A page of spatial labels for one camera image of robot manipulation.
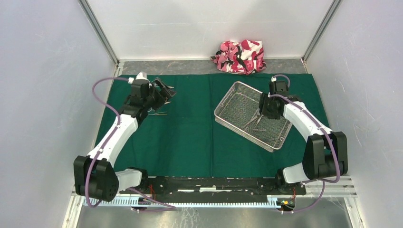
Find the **wire mesh instrument tray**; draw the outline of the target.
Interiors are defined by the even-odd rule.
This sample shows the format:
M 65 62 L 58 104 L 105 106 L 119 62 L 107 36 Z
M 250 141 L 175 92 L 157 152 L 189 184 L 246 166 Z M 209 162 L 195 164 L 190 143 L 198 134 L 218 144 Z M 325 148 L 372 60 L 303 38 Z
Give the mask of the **wire mesh instrument tray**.
M 261 148 L 274 152 L 281 149 L 292 127 L 284 117 L 269 119 L 261 116 L 245 130 L 243 126 L 259 114 L 261 91 L 236 81 L 214 110 L 215 121 Z

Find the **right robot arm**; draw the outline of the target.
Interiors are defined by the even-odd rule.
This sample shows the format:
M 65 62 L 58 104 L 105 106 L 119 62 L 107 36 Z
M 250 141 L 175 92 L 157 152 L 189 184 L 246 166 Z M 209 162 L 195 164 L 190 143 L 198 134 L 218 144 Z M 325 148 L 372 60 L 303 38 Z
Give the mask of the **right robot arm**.
M 336 183 L 347 173 L 346 135 L 322 124 L 298 96 L 262 93 L 259 113 L 269 119 L 283 117 L 290 121 L 306 142 L 302 161 L 279 169 L 274 181 L 277 192 L 286 194 L 297 182 Z

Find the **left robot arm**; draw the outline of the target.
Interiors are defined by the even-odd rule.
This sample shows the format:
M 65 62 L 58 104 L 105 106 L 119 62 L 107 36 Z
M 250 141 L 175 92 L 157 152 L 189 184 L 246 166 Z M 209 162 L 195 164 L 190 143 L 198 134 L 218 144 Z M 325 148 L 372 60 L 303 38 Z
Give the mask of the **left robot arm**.
M 116 118 L 98 145 L 86 156 L 77 156 L 73 162 L 75 191 L 84 196 L 92 208 L 103 201 L 111 202 L 119 192 L 129 188 L 140 194 L 149 189 L 146 170 L 127 168 L 115 171 L 114 164 L 126 142 L 149 112 L 157 111 L 176 95 L 176 91 L 158 77 L 150 81 L 140 73 L 136 77 L 116 77 L 116 80 L 129 84 L 130 94 L 121 109 L 116 110 L 95 94 L 96 86 L 105 80 L 95 82 L 93 96 L 109 108 Z

